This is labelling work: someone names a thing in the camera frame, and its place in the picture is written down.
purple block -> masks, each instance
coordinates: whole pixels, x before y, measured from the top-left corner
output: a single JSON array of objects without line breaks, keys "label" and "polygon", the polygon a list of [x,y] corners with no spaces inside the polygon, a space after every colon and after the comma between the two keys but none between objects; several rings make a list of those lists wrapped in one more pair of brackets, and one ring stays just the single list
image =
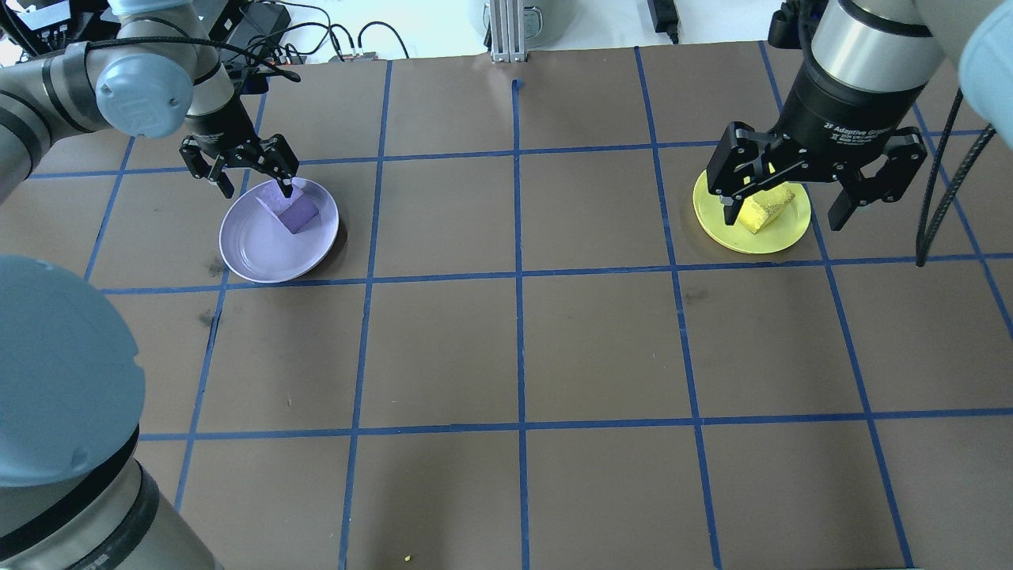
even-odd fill
[{"label": "purple block", "polygon": [[289,206],[289,209],[278,215],[278,219],[285,224],[285,227],[289,228],[292,233],[297,233],[302,229],[314,216],[317,215],[319,211],[317,210],[316,203],[310,199],[309,195],[305,193],[296,198]]},{"label": "purple block", "polygon": [[298,233],[318,213],[316,203],[303,189],[293,183],[292,195],[286,197],[277,184],[268,184],[260,188],[256,194],[257,201],[289,230]]}]

grid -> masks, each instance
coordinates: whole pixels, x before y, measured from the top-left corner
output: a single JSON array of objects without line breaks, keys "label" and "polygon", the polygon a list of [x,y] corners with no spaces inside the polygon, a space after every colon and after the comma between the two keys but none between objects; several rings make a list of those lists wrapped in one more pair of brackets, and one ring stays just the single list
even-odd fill
[{"label": "grid", "polygon": [[[780,109],[782,99],[779,92],[771,62],[763,43],[758,44],[763,61],[767,68],[770,86]],[[529,509],[528,509],[528,438],[529,431],[558,430],[558,429],[595,429],[595,428],[634,428],[634,427],[671,427],[685,426],[692,427],[694,439],[697,447],[698,469],[700,473],[702,495],[704,500],[704,510],[706,514],[707,526],[710,537],[710,549],[715,568],[722,568],[720,538],[718,536],[717,523],[715,521],[714,505],[710,477],[708,472],[707,452],[704,438],[705,426],[721,425],[750,425],[750,424],[792,424],[792,423],[821,423],[821,422],[865,422],[869,437],[875,453],[876,463],[883,490],[889,506],[892,523],[897,533],[897,540],[900,545],[904,562],[908,567],[914,567],[916,560],[912,554],[911,547],[905,533],[903,513],[898,506],[893,496],[892,485],[886,459],[880,444],[877,430],[877,421],[882,420],[903,420],[903,419],[925,419],[925,418],[962,418],[962,417],[989,417],[989,416],[1013,416],[1013,408],[975,408],[975,409],[932,409],[932,410],[907,410],[876,412],[872,409],[864,381],[859,360],[856,355],[854,341],[851,336],[848,316],[846,315],[841,294],[838,289],[835,268],[842,265],[855,264],[879,264],[879,263],[912,263],[914,256],[891,256],[891,257],[863,257],[863,258],[832,258],[828,253],[827,244],[824,240],[823,231],[819,220],[819,212],[813,212],[812,227],[820,249],[820,258],[784,260],[784,261],[757,261],[757,262],[716,262],[716,263],[680,263],[676,256],[676,248],[673,243],[673,235],[669,220],[669,208],[667,205],[667,194],[661,172],[661,159],[659,149],[675,147],[711,147],[717,141],[671,141],[661,142],[657,140],[653,109],[648,92],[647,74],[644,70],[643,60],[638,48],[634,49],[637,64],[637,75],[640,80],[640,88],[643,95],[644,113],[650,135],[648,144],[627,144],[627,145],[605,145],[605,146],[583,146],[583,147],[554,147],[554,148],[522,148],[521,144],[521,119],[520,119],[520,92],[524,88],[524,82],[515,79],[511,84],[511,100],[513,107],[513,148],[483,151],[483,152],[454,152],[443,154],[408,154],[388,156],[385,153],[388,107],[390,104],[391,79],[393,75],[393,65],[386,64],[386,75],[384,84],[384,97],[382,107],[381,130],[379,147],[375,156],[363,156],[352,158],[319,159],[307,160],[305,165],[311,164],[335,164],[366,162],[376,165],[376,185],[373,198],[373,219],[371,226],[369,265],[365,277],[354,278],[321,278],[310,280],[289,281],[281,283],[253,283],[253,282],[229,282],[229,270],[226,268],[221,276],[221,280],[214,287],[191,287],[191,288],[147,288],[147,289],[122,289],[102,290],[107,296],[151,296],[151,295],[184,295],[194,293],[217,293],[217,305],[214,312],[211,331],[209,334],[207,349],[205,351],[204,362],[201,373],[200,387],[193,405],[193,414],[189,430],[185,433],[145,433],[143,440],[148,441],[185,441],[186,450],[182,463],[182,470],[179,484],[175,490],[174,504],[180,508],[185,496],[187,474],[192,457],[193,445],[199,440],[239,440],[239,439],[268,439],[268,438],[303,438],[303,437],[334,437],[345,436],[348,438],[347,473],[345,478],[345,490],[343,499],[342,524],[340,530],[340,550],[339,568],[345,568],[347,564],[348,536],[350,528],[352,506],[355,501],[356,488],[356,464],[358,454],[358,443],[360,437],[397,435],[397,434],[421,434],[421,433],[463,433],[463,432],[516,432],[518,434],[518,462],[520,468],[519,494],[521,508],[521,545],[522,545],[522,566],[525,570],[531,567],[530,537],[529,537]],[[256,126],[259,129],[263,117],[263,110],[267,99],[264,94],[260,99],[259,109],[256,116]],[[929,133],[927,137],[930,150],[935,153],[936,149],[932,142],[932,137],[939,133],[930,132],[925,118],[920,109],[915,108],[915,112],[921,124],[923,132]],[[978,131],[968,130],[955,133],[956,136],[973,136]],[[133,149],[134,141],[127,146],[121,167],[114,171],[88,171],[88,172],[61,172],[35,174],[33,178],[58,178],[74,176],[96,176],[114,175],[115,181],[111,194],[106,206],[101,226],[98,231],[94,247],[92,249],[85,277],[91,276],[98,251],[102,244],[105,229],[109,222],[113,203],[115,202],[119,188],[125,176],[183,171],[183,168],[127,168],[127,163]],[[536,154],[553,153],[594,153],[611,152],[621,150],[647,150],[651,151],[653,160],[654,176],[657,186],[657,198],[659,201],[659,215],[663,222],[666,250],[668,254],[668,264],[636,265],[636,266],[609,266],[609,267],[585,267],[585,268],[558,268],[558,269],[525,269],[523,263],[524,243],[522,239],[522,168],[524,167],[524,157]],[[486,156],[510,156],[513,157],[514,165],[514,214],[515,214],[515,269],[513,271],[488,271],[488,272],[460,272],[441,274],[417,274],[417,275],[397,275],[380,276],[375,275],[377,239],[379,218],[381,215],[382,188],[384,164],[393,161],[406,160],[439,160],[446,158],[468,158]],[[942,171],[944,181],[948,183],[949,178],[945,171]],[[249,173],[244,175],[241,191],[245,191],[249,181]],[[930,257],[931,262],[947,262],[959,260],[978,261],[995,300],[996,311],[1001,315],[1005,323],[1008,334],[1013,339],[1013,321],[1003,300],[996,282],[990,261],[994,259],[1013,258],[1013,252],[984,253],[979,245],[972,231],[970,222],[961,208],[959,200],[955,202],[955,210],[959,216],[963,230],[970,240],[973,253],[935,255]],[[690,351],[690,336],[687,331],[685,319],[684,295],[682,292],[680,277],[690,271],[720,270],[728,268],[752,268],[752,267],[788,267],[788,266],[813,266],[824,267],[826,277],[833,297],[835,310],[842,334],[844,336],[848,357],[854,374],[854,381],[861,402],[861,413],[839,413],[839,414],[799,414],[799,415],[769,415],[769,416],[719,416],[710,417],[702,415],[697,402],[696,386],[694,381],[693,362]],[[528,277],[553,276],[553,275],[577,275],[577,274],[609,274],[609,273],[631,273],[631,272],[667,272],[671,274],[674,304],[679,320],[680,343],[683,349],[684,365],[687,379],[687,391],[691,408],[689,417],[675,418],[652,418],[652,419],[629,419],[629,420],[586,420],[586,421],[529,421],[526,413],[526,387],[525,387],[525,315],[524,315],[524,283]],[[456,279],[509,279],[513,278],[516,283],[516,307],[517,307],[517,377],[518,377],[518,421],[508,423],[476,423],[476,424],[448,424],[448,425],[423,425],[423,426],[391,426],[391,427],[365,427],[361,426],[362,399],[364,389],[364,378],[368,354],[368,338],[370,329],[371,304],[373,288],[376,283],[386,282],[413,282],[413,281],[436,281],[436,280],[456,280]],[[229,292],[255,290],[255,289],[281,289],[281,288],[315,288],[329,287],[329,284],[363,284],[365,287],[365,299],[363,309],[363,321],[360,335],[359,360],[356,375],[355,406],[353,421],[349,428],[341,429],[301,429],[282,431],[238,431],[238,432],[201,432],[198,429],[203,397],[207,387],[208,375],[215,350],[215,341],[218,334],[218,325],[225,306],[226,296]]]}]

black cable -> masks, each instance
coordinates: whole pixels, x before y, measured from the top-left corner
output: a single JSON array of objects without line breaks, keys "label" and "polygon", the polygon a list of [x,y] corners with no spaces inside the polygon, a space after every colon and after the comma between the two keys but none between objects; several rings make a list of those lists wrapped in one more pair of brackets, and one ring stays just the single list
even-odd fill
[{"label": "black cable", "polygon": [[[338,56],[340,56],[341,47],[338,44],[337,37],[334,35],[333,30],[331,28],[329,28],[328,26],[326,26],[325,24],[322,24],[322,23],[316,22],[316,21],[307,21],[307,22],[299,23],[299,24],[287,27],[285,29],[280,29],[278,31],[275,31],[274,33],[268,33],[266,35],[254,35],[253,37],[250,38],[250,43],[247,45],[246,49],[250,50],[250,51],[255,51],[260,46],[262,46],[262,45],[270,42],[274,37],[284,35],[284,34],[290,32],[290,31],[292,31],[294,29],[299,29],[301,27],[322,27],[322,28],[327,29],[327,34],[324,35],[320,39],[320,42],[317,44],[317,46],[312,51],[306,52],[307,55],[317,53],[323,47],[323,43],[326,42],[329,38],[331,40],[331,45],[332,46],[336,46],[337,49],[335,50],[335,52],[337,53]],[[239,57],[239,56],[236,55],[236,56],[230,58],[228,63],[231,63],[237,57]]]},{"label": "black cable", "polygon": [[341,31],[343,31],[343,32],[344,32],[344,34],[348,36],[348,47],[349,47],[349,48],[352,48],[353,50],[355,50],[355,48],[356,48],[356,43],[352,40],[352,32],[350,32],[350,31],[348,31],[348,28],[347,28],[347,27],[344,27],[343,25],[341,25],[341,24],[339,24],[339,23],[332,23],[332,24],[330,24],[330,27],[331,27],[331,28],[334,28],[334,27],[337,27],[337,28],[339,28],[339,29],[340,29]]},{"label": "black cable", "polygon": [[370,23],[364,25],[363,28],[359,30],[359,49],[360,50],[363,49],[363,32],[366,31],[371,25],[382,25],[382,26],[386,27],[387,29],[393,31],[394,32],[394,36],[397,37],[397,43],[401,45],[401,50],[404,51],[404,59],[407,59],[407,60],[411,59],[411,56],[408,55],[408,49],[404,47],[404,40],[401,39],[401,34],[398,33],[396,29],[394,29],[393,25],[391,25],[391,24],[389,24],[389,23],[387,23],[385,21],[380,21],[380,20],[371,21]]},{"label": "black cable", "polygon": [[918,234],[915,236],[915,254],[920,255],[923,242],[925,241],[925,226],[929,221],[929,207],[932,205],[932,194],[936,188],[936,178],[939,176],[939,165],[943,160],[943,153],[946,152],[946,144],[949,142],[950,134],[953,132],[953,123],[956,114],[960,110],[960,103],[963,102],[963,90],[957,88],[956,96],[953,97],[953,104],[950,106],[949,115],[946,116],[946,126],[943,127],[942,137],[939,139],[939,147],[936,149],[936,156],[932,159],[932,169],[929,171],[929,183],[925,186],[925,197],[922,199],[922,213],[918,219]]},{"label": "black cable", "polygon": [[225,42],[215,42],[214,39],[204,39],[201,37],[174,37],[174,36],[151,36],[151,37],[120,37],[116,39],[102,39],[100,42],[93,42],[88,44],[88,50],[102,50],[106,48],[116,48],[120,46],[137,46],[139,44],[188,44],[191,46],[208,46],[211,48],[218,48],[220,50],[228,50],[230,52],[236,52],[245,56],[246,58],[256,62],[257,64],[266,66],[268,69],[292,81],[298,83],[302,81],[299,74],[294,71],[288,71],[282,69],[275,65],[274,63],[265,60],[264,58],[248,51],[243,48],[237,48]]},{"label": "black cable", "polygon": [[253,1],[260,2],[262,4],[281,4],[283,6],[292,6],[292,7],[296,7],[296,8],[309,8],[309,9],[321,12],[327,18],[328,33],[330,34],[330,37],[331,37],[331,44],[334,47],[334,53],[335,53],[335,55],[337,55],[337,59],[339,59],[341,61],[344,61],[344,58],[341,57],[341,49],[340,49],[340,46],[339,46],[339,44],[337,42],[337,37],[333,35],[333,29],[334,29],[334,27],[340,28],[341,30],[344,31],[344,34],[348,36],[348,47],[349,48],[355,48],[356,47],[356,43],[353,42],[353,39],[352,39],[352,33],[348,31],[348,29],[345,28],[343,25],[341,25],[339,23],[333,23],[331,21],[331,18],[330,18],[330,13],[327,10],[324,10],[323,8],[321,8],[320,6],[312,6],[310,4],[300,4],[298,2],[287,2],[285,0],[253,0]]},{"label": "black cable", "polygon": [[918,266],[925,266],[925,261],[929,256],[929,249],[932,247],[932,242],[936,238],[936,234],[939,233],[939,227],[943,223],[943,219],[946,217],[946,212],[949,211],[949,207],[953,203],[953,199],[956,198],[956,192],[963,185],[963,180],[967,177],[967,173],[970,168],[978,161],[978,157],[981,156],[982,151],[988,146],[989,141],[996,136],[996,129],[990,123],[982,134],[978,136],[975,144],[970,146],[970,150],[963,157],[963,161],[960,162],[960,166],[956,169],[956,173],[953,174],[953,179],[950,180],[949,187],[946,188],[946,192],[943,193],[942,199],[939,200],[939,206],[936,207],[936,213],[932,216],[932,223],[929,224],[928,230],[926,230],[925,237],[922,239],[922,247],[918,250],[918,255],[915,258],[915,264]]}]

power adapter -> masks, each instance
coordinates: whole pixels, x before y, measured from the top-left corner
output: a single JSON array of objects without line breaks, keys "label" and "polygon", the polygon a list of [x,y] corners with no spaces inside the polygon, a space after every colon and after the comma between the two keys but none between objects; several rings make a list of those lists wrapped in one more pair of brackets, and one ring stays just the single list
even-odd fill
[{"label": "power adapter", "polygon": [[654,31],[668,33],[673,44],[679,43],[679,10],[676,0],[647,0],[650,9],[650,20],[654,23]]}]

blue tape line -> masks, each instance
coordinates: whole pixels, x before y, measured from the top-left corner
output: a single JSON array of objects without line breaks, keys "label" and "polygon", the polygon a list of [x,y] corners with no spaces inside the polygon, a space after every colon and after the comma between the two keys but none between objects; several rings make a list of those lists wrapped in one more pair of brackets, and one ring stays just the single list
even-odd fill
[{"label": "blue tape line", "polygon": [[[929,131],[927,131],[924,128],[922,129],[922,132],[923,133],[929,133],[929,136],[931,136],[931,137],[937,137],[937,138],[941,137],[943,135],[942,131],[931,131],[931,132],[929,132]],[[981,135],[984,132],[985,132],[984,129],[969,129],[969,130],[964,130],[964,131],[958,131],[958,130],[954,129],[953,131],[950,132],[950,136],[951,137],[977,137],[977,136]]]},{"label": "blue tape line", "polygon": [[[989,259],[1013,259],[1013,253],[986,253]],[[929,259],[934,262],[976,260],[978,255],[973,253],[954,253],[946,255],[933,255]],[[915,261],[914,256],[893,256],[893,257],[855,257],[830,259],[833,265],[853,265],[853,264],[883,264],[883,263],[911,263]],[[676,266],[680,271],[690,270],[725,270],[736,268],[762,268],[762,267],[788,267],[788,266],[823,266],[822,259],[791,259],[785,261],[727,261],[712,263],[687,263]],[[525,277],[528,276],[560,276],[560,275],[580,275],[580,274],[623,274],[631,272],[664,272],[671,270],[670,265],[632,265],[632,266],[602,266],[602,267],[571,267],[571,268],[535,268],[522,271]],[[514,270],[498,270],[485,272],[447,272],[435,274],[404,274],[390,276],[374,276],[373,283],[378,282],[426,282],[436,280],[468,280],[480,278],[514,278],[517,272]],[[226,289],[230,292],[236,290],[270,290],[282,288],[321,288],[335,287],[335,284],[364,284],[367,281],[365,276],[347,278],[313,278],[303,280],[286,280],[283,282],[229,282]],[[100,290],[106,296],[162,296],[174,294],[200,294],[207,292],[217,292],[218,284],[194,284],[187,288],[136,288],[136,289],[107,289]]]},{"label": "blue tape line", "polygon": [[[257,124],[262,117],[263,107],[258,110]],[[675,141],[657,143],[658,148],[683,148],[683,147],[706,147],[717,146],[718,141]],[[487,156],[514,156],[520,154],[579,154],[585,152],[612,152],[617,150],[646,150],[651,148],[649,144],[617,144],[604,146],[573,146],[573,147],[549,147],[549,148],[522,148],[519,150],[485,150],[474,152],[444,152],[435,154],[395,154],[384,156],[385,161],[408,161],[408,160],[441,160],[445,158],[481,158]],[[376,162],[377,156],[349,156],[344,158],[309,158],[300,160],[301,166],[314,166],[321,164],[349,164],[359,162]],[[185,172],[183,166],[162,166],[157,168],[128,168],[122,172],[125,175],[134,174],[159,174],[163,172]],[[83,172],[51,172],[35,173],[29,179],[45,178],[75,178],[84,176],[114,176],[121,170],[92,170]]]},{"label": "blue tape line", "polygon": [[[915,116],[918,117],[918,123],[921,125],[922,130],[926,131],[925,116],[922,114],[922,109],[915,103]],[[932,155],[936,155],[936,145],[932,141],[932,138],[925,139],[926,144],[929,146],[929,150]],[[943,183],[947,187],[950,185],[950,177],[946,171],[946,167],[942,164],[939,165],[939,175],[943,179]],[[989,266],[989,261],[986,255],[982,251],[982,246],[978,242],[978,237],[975,236],[975,230],[970,227],[970,220],[967,219],[967,214],[963,211],[963,206],[960,205],[960,198],[955,197],[953,199],[953,209],[956,210],[956,215],[960,219],[960,223],[963,225],[963,230],[967,233],[967,239],[970,241],[970,247],[975,250],[975,255],[978,260],[982,263],[982,268],[985,270],[985,279],[989,283],[989,290],[992,291],[992,297],[996,301],[996,307],[999,309],[999,315],[1003,319],[1003,323],[1006,325],[1006,332],[1009,334],[1010,339],[1013,340],[1013,319],[1010,318],[1010,312],[1006,308],[1006,302],[1003,300],[1003,295],[999,291],[999,284],[996,282],[995,275],[992,274],[992,267]]]},{"label": "blue tape line", "polygon": [[[254,129],[260,130],[260,120],[263,118],[263,108],[267,100],[267,93],[260,95],[260,106],[257,110]],[[243,173],[243,182],[239,187],[239,195],[246,192],[250,180],[250,171]],[[198,382],[197,398],[193,400],[193,414],[190,416],[190,427],[186,437],[186,451],[183,453],[183,464],[179,470],[179,483],[176,485],[176,495],[173,506],[178,511],[182,508],[183,496],[186,493],[186,481],[189,479],[190,461],[193,459],[193,445],[198,439],[198,425],[201,422],[201,410],[204,408],[204,395],[208,390],[208,375],[211,373],[211,358],[215,352],[215,341],[218,339],[218,328],[222,323],[222,310],[225,308],[225,296],[229,293],[229,275],[232,273],[228,265],[222,269],[222,279],[218,284],[218,302],[215,305],[215,317],[211,322],[211,330],[208,332],[208,346],[204,352],[204,362],[201,365],[201,380]]]},{"label": "blue tape line", "polygon": [[611,144],[601,146],[573,146],[573,147],[553,147],[553,148],[515,148],[515,152],[521,154],[571,154],[578,152],[613,152],[617,150],[647,150],[649,144]]},{"label": "blue tape line", "polygon": [[166,172],[186,172],[185,166],[160,166],[157,168],[129,168],[124,170],[125,174],[163,174]]},{"label": "blue tape line", "polygon": [[[777,103],[778,112],[782,110],[783,103],[781,93],[777,88],[777,79],[774,77],[774,70],[770,65],[770,58],[767,55],[767,47],[763,42],[757,43],[760,46],[760,54],[763,56],[764,65],[767,68],[767,78],[774,93],[774,100]],[[908,537],[904,531],[904,522],[901,520],[901,511],[897,505],[897,498],[893,496],[893,485],[890,482],[889,471],[886,468],[886,459],[883,456],[882,445],[879,442],[879,432],[876,429],[875,418],[872,416],[872,407],[869,404],[868,393],[865,390],[865,380],[862,377],[862,370],[858,363],[858,355],[855,351],[855,344],[851,337],[851,328],[848,325],[848,318],[844,312],[844,304],[841,302],[841,293],[837,287],[837,277],[834,275],[834,263],[827,252],[827,243],[824,240],[823,230],[820,227],[820,217],[812,212],[812,231],[815,234],[816,243],[820,245],[820,256],[823,258],[824,267],[827,272],[827,281],[830,283],[831,296],[834,298],[834,308],[837,311],[838,321],[841,323],[841,332],[844,335],[844,343],[848,349],[848,358],[851,361],[851,370],[855,376],[855,387],[858,390],[858,398],[862,403],[862,417],[869,428],[869,437],[872,441],[872,451],[876,457],[876,464],[879,468],[879,477],[882,480],[883,490],[886,493],[886,502],[889,506],[890,516],[893,519],[893,528],[897,533],[898,543],[904,562],[907,567],[914,567],[911,557],[911,548],[908,545]]]},{"label": "blue tape line", "polygon": [[557,429],[616,429],[642,427],[688,427],[699,422],[693,418],[645,418],[642,420],[562,420],[554,422],[528,422],[529,430]]},{"label": "blue tape line", "polygon": [[192,288],[136,288],[99,290],[103,296],[173,296],[177,294],[208,294],[218,291],[218,284],[196,284]]},{"label": "blue tape line", "polygon": [[366,277],[361,278],[307,278],[305,280],[283,280],[282,282],[229,282],[228,290],[279,290],[286,288],[321,288],[328,284],[364,284]]},{"label": "blue tape line", "polygon": [[528,406],[525,388],[524,352],[524,232],[521,225],[521,87],[524,81],[511,82],[511,106],[514,119],[514,259],[517,294],[517,419],[518,461],[521,501],[521,568],[531,568],[531,533],[528,509]]},{"label": "blue tape line", "polygon": [[301,166],[312,166],[314,164],[352,164],[357,162],[376,162],[376,156],[355,156],[350,158],[311,158],[300,160]]},{"label": "blue tape line", "polygon": [[388,156],[385,160],[443,160],[446,158],[484,158],[488,156],[514,156],[513,150],[480,150],[475,152],[443,152],[438,154],[398,154]]},{"label": "blue tape line", "polygon": [[88,176],[115,176],[119,174],[120,170],[92,170],[90,172],[49,172],[49,173],[33,173],[30,176],[28,176],[28,179],[45,180],[49,178],[83,178]]},{"label": "blue tape line", "polygon": [[437,274],[406,274],[377,276],[374,282],[426,282],[432,280],[466,280],[472,278],[513,278],[513,270],[494,270],[488,272],[446,272]]},{"label": "blue tape line", "polygon": [[218,338],[218,327],[222,322],[222,309],[225,307],[226,283],[229,281],[230,270],[226,266],[222,270],[222,280],[218,289],[218,302],[215,305],[215,317],[208,333],[208,345],[204,351],[204,362],[201,365],[201,380],[198,383],[197,398],[193,401],[193,414],[190,416],[189,432],[186,437],[186,451],[183,453],[183,465],[179,472],[179,483],[176,485],[176,495],[173,506],[178,511],[183,505],[183,494],[186,492],[186,480],[189,476],[190,460],[193,457],[193,442],[197,439],[197,428],[201,421],[201,409],[204,407],[204,394],[208,389],[208,374],[211,372],[211,356],[215,351],[215,341]]},{"label": "blue tape line", "polygon": [[[991,418],[1013,416],[1013,408],[969,408],[963,410],[905,410],[897,412],[873,412],[876,420],[917,420],[939,418]],[[644,418],[624,420],[557,420],[525,422],[527,431],[553,431],[575,429],[627,429],[644,427],[690,427],[733,426],[755,424],[811,424],[832,422],[856,422],[865,420],[864,413],[843,414],[795,414],[779,416],[717,416],[709,418]],[[360,427],[358,435],[390,436],[435,433],[474,433],[519,431],[520,422],[489,424],[439,424],[419,426]],[[305,429],[277,431],[230,431],[199,432],[197,440],[207,439],[280,439],[291,437],[346,437],[350,428]],[[142,433],[142,441],[185,441],[188,433]]]},{"label": "blue tape line", "polygon": [[124,151],[124,158],[120,162],[120,171],[116,172],[116,179],[112,183],[112,191],[109,192],[109,200],[105,202],[105,213],[102,214],[102,223],[98,226],[98,234],[95,235],[95,243],[91,246],[91,255],[88,256],[88,266],[84,269],[84,279],[91,279],[91,271],[95,268],[95,260],[98,259],[98,249],[102,246],[102,238],[105,237],[105,230],[109,226],[109,217],[112,215],[112,205],[120,194],[120,185],[124,181],[124,170],[127,169],[127,161],[130,160],[130,153],[134,149],[134,137],[127,141],[127,150]]},{"label": "blue tape line", "polygon": [[823,261],[816,259],[794,259],[786,261],[729,261],[721,263],[679,264],[679,270],[721,270],[727,268],[760,268],[772,266],[817,266]]},{"label": "blue tape line", "polygon": [[669,253],[669,263],[672,271],[672,293],[676,302],[676,314],[679,320],[679,340],[682,344],[683,362],[686,369],[686,388],[689,393],[690,410],[693,414],[693,435],[696,439],[697,464],[700,469],[700,487],[703,492],[704,511],[707,515],[707,531],[710,535],[710,552],[714,568],[721,570],[721,549],[717,538],[717,522],[714,517],[714,501],[711,497],[710,472],[707,467],[707,452],[703,439],[703,427],[700,425],[700,407],[697,402],[696,382],[693,377],[690,340],[686,333],[686,316],[683,312],[683,296],[679,282],[679,268],[676,261],[675,246],[672,242],[672,227],[669,221],[669,206],[665,193],[665,180],[661,176],[661,158],[658,154],[657,131],[654,126],[654,111],[650,104],[650,92],[647,89],[647,76],[643,69],[643,59],[640,48],[633,48],[636,57],[637,75],[640,77],[640,90],[643,94],[643,106],[647,113],[647,129],[650,133],[651,155],[654,159],[654,180],[657,184],[657,199],[661,210],[661,225],[665,229],[665,246]]},{"label": "blue tape line", "polygon": [[701,418],[705,426],[737,426],[750,424],[812,424],[822,422],[853,422],[865,420],[865,414],[796,414],[781,416],[725,416]]},{"label": "blue tape line", "polygon": [[[946,255],[932,255],[929,259],[933,262],[946,262],[946,261],[967,261],[975,260],[978,256],[973,253],[951,253]],[[830,259],[833,265],[849,265],[849,264],[885,264],[885,263],[906,263],[913,264],[915,262],[914,255],[902,255],[895,257],[855,257],[850,259]]]},{"label": "blue tape line", "polygon": [[767,55],[767,46],[761,39],[757,42],[760,47],[760,57],[763,58],[763,65],[767,69],[767,80],[770,81],[770,88],[774,93],[774,103],[777,104],[778,112],[784,106],[784,99],[781,98],[781,89],[777,86],[777,77],[774,76],[774,67],[770,64],[770,56]]},{"label": "blue tape line", "polygon": [[186,441],[187,433],[142,433],[139,441]]},{"label": "blue tape line", "polygon": [[559,276],[563,274],[617,274],[627,272],[661,272],[672,267],[664,264],[636,266],[603,266],[585,268],[537,268],[522,271],[525,276]]},{"label": "blue tape line", "polygon": [[517,431],[521,424],[516,422],[496,424],[444,424],[427,426],[360,427],[359,435],[410,435],[430,433],[472,433],[479,431]]},{"label": "blue tape line", "polygon": [[1013,408],[975,408],[969,410],[923,410],[914,412],[875,412],[877,420],[917,420],[925,418],[988,418],[1013,416]]},{"label": "blue tape line", "polygon": [[344,477],[344,504],[341,509],[341,539],[338,547],[338,570],[347,568],[348,535],[352,531],[352,500],[356,483],[356,459],[359,455],[359,426],[363,416],[363,387],[366,378],[367,345],[370,337],[370,313],[373,309],[373,274],[377,264],[377,233],[380,227],[380,197],[383,188],[384,151],[387,146],[387,114],[390,108],[390,80],[392,62],[387,62],[383,87],[383,106],[380,115],[380,143],[377,148],[376,186],[373,191],[373,224],[370,230],[370,260],[366,275],[366,296],[363,300],[363,327],[359,335],[359,367],[356,371],[356,400],[352,412],[352,431],[348,439],[348,465]]},{"label": "blue tape line", "polygon": [[295,437],[342,437],[352,434],[350,429],[289,429],[276,431],[212,431],[196,434],[194,439],[210,441],[216,439],[291,439]]},{"label": "blue tape line", "polygon": [[695,146],[717,146],[720,141],[684,141],[684,142],[670,142],[670,143],[657,143],[654,146],[657,148],[690,148]]}]

